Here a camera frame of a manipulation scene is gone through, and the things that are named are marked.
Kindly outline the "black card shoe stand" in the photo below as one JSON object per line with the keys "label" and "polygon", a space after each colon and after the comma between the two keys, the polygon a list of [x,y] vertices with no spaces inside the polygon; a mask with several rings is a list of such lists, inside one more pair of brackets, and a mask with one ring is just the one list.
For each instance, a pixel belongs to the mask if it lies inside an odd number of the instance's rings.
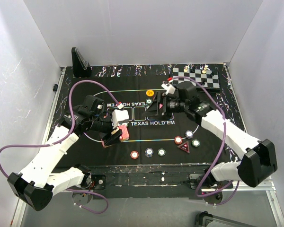
{"label": "black card shoe stand", "polygon": [[72,67],[76,78],[88,78],[92,74],[91,65],[83,58],[77,47],[72,47]]}

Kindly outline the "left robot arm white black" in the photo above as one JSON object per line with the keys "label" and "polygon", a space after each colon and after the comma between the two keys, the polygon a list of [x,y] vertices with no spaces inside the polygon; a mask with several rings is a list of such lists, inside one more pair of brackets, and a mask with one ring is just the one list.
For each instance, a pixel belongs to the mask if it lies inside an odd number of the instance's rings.
{"label": "left robot arm white black", "polygon": [[58,174],[52,171],[68,149],[89,130],[101,133],[104,147],[128,139],[128,121],[129,114],[122,104],[107,111],[102,99],[86,96],[83,104],[70,107],[59,120],[48,140],[50,145],[40,148],[33,160],[18,174],[11,173],[8,176],[12,191],[34,210],[40,211],[53,196],[68,188],[92,188],[92,173],[86,166],[75,165]]}

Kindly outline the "white chess pawn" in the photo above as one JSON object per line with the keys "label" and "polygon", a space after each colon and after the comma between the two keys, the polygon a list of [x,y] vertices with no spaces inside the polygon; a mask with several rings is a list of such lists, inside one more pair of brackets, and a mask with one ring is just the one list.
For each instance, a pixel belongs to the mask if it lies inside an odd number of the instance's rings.
{"label": "white chess pawn", "polygon": [[208,65],[206,64],[206,65],[204,65],[204,67],[202,69],[202,73],[206,74],[207,70],[208,70]]}

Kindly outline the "green poker chip stack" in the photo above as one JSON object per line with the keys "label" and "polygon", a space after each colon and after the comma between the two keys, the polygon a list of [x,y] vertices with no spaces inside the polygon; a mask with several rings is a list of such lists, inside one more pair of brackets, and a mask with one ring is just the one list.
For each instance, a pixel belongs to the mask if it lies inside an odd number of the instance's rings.
{"label": "green poker chip stack", "polygon": [[160,148],[160,149],[158,149],[157,153],[158,153],[159,156],[162,157],[166,154],[166,151],[165,151],[165,149]]}

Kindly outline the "red playing card deck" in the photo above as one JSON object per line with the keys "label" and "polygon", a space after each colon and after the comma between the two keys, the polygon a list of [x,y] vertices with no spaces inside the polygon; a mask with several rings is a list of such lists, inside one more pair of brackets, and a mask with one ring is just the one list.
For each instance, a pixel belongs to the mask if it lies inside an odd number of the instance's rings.
{"label": "red playing card deck", "polygon": [[114,131],[114,130],[121,130],[122,131],[122,135],[120,137],[121,142],[129,139],[129,132],[128,132],[126,125],[119,125],[116,128],[112,129],[111,131]]}

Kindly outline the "white chess piece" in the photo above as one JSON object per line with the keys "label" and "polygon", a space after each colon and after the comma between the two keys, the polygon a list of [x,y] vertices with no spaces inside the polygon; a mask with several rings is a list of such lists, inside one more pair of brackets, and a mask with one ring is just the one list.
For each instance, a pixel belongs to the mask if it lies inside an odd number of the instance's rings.
{"label": "white chess piece", "polygon": [[184,67],[184,72],[190,72],[190,67],[189,66],[185,66]]}

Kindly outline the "yellow dealer button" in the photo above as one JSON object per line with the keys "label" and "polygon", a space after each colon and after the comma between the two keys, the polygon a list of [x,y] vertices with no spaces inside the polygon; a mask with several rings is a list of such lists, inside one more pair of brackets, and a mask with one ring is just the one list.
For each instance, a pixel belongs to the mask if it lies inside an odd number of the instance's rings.
{"label": "yellow dealer button", "polygon": [[155,92],[154,92],[153,90],[151,90],[151,89],[149,89],[149,90],[146,91],[146,95],[147,95],[148,97],[154,96],[154,94],[155,94]]}

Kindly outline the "black case corner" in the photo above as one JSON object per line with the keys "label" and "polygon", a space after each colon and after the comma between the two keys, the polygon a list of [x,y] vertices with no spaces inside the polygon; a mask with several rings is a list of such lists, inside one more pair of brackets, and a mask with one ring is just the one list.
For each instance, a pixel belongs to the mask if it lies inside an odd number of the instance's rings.
{"label": "black case corner", "polygon": [[253,225],[222,218],[203,211],[196,215],[195,227],[253,227]]}

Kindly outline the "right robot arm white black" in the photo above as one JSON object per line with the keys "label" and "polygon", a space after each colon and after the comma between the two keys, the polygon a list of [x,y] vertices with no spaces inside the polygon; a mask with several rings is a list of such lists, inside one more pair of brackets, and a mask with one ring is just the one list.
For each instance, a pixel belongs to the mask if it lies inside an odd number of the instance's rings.
{"label": "right robot arm white black", "polygon": [[278,169],[275,145],[238,128],[226,119],[219,106],[213,109],[208,102],[201,101],[197,85],[192,79],[176,86],[171,81],[164,81],[161,85],[164,91],[156,93],[143,115],[168,120],[173,113],[185,113],[188,119],[221,139],[219,153],[227,145],[237,154],[237,162],[218,163],[218,157],[214,159],[201,180],[208,187],[215,188],[223,181],[242,181],[249,187],[258,186]]}

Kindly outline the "red poker chip stack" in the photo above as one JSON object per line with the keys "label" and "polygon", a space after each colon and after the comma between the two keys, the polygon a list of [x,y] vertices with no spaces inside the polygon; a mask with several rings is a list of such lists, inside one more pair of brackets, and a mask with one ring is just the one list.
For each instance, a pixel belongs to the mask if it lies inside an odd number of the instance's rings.
{"label": "red poker chip stack", "polygon": [[137,159],[137,158],[139,157],[139,153],[138,153],[137,151],[132,151],[132,152],[130,153],[130,157],[131,157],[132,159]]}

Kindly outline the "aluminium frame rail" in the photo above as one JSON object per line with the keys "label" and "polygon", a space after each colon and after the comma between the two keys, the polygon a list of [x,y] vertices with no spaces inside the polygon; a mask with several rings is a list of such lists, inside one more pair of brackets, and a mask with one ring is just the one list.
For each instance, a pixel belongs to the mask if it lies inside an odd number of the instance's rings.
{"label": "aluminium frame rail", "polygon": [[213,199],[195,197],[184,183],[188,172],[139,166],[114,168],[105,172],[104,199],[91,200],[62,192],[42,211],[34,211],[19,201],[13,227],[192,227],[198,213],[257,227],[284,227],[284,218],[271,180],[257,188],[241,184]]}

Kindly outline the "black white chess board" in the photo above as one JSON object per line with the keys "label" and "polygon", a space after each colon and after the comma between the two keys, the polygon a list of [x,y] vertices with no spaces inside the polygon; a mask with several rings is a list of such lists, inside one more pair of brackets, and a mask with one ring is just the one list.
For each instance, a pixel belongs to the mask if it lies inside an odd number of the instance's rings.
{"label": "black white chess board", "polygon": [[202,80],[206,80],[205,86],[203,86],[208,92],[218,92],[220,91],[221,85],[220,85],[220,80],[219,80],[219,75],[218,71],[215,71],[214,76],[210,76],[209,74],[211,73],[212,70],[207,70],[206,74],[202,73],[202,69],[196,68],[195,73],[191,72],[184,72],[184,68],[173,68],[172,69],[172,84],[174,86],[179,85],[182,82],[191,82],[194,86],[196,86],[197,90],[203,91],[198,85],[196,85],[193,81],[190,81],[189,79],[185,77],[190,77],[194,81],[198,82],[201,84]]}

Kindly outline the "black texas holdem poker mat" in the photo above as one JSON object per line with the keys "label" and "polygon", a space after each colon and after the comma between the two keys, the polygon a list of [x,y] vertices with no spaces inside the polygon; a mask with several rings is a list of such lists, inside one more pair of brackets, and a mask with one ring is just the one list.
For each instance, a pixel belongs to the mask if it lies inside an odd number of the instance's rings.
{"label": "black texas holdem poker mat", "polygon": [[[70,167],[76,164],[85,166],[149,165],[210,163],[221,146],[221,140],[211,132],[189,120],[184,113],[176,113],[169,120],[149,120],[142,116],[146,109],[146,100],[151,98],[146,91],[160,89],[166,76],[129,76],[97,78],[96,84],[90,79],[73,79],[71,87],[72,104],[80,105],[88,95],[103,99],[107,110],[115,108],[115,102],[122,102],[129,113],[129,140],[104,148],[98,132],[89,131],[72,145],[58,167]],[[185,132],[194,133],[193,138],[185,137]],[[178,148],[174,138],[180,136],[182,143],[189,141],[190,153]],[[194,147],[192,140],[199,140],[200,146]],[[152,157],[145,156],[147,148],[153,149]],[[158,149],[166,154],[159,156]],[[137,151],[139,157],[132,159],[130,153]]]}

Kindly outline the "black triangular all-in marker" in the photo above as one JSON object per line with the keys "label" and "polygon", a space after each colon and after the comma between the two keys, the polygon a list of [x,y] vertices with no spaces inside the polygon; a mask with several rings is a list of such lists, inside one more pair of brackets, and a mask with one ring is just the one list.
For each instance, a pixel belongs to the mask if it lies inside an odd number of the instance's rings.
{"label": "black triangular all-in marker", "polygon": [[189,149],[189,141],[186,141],[180,145],[178,145],[178,148],[186,153],[190,153],[190,149]]}

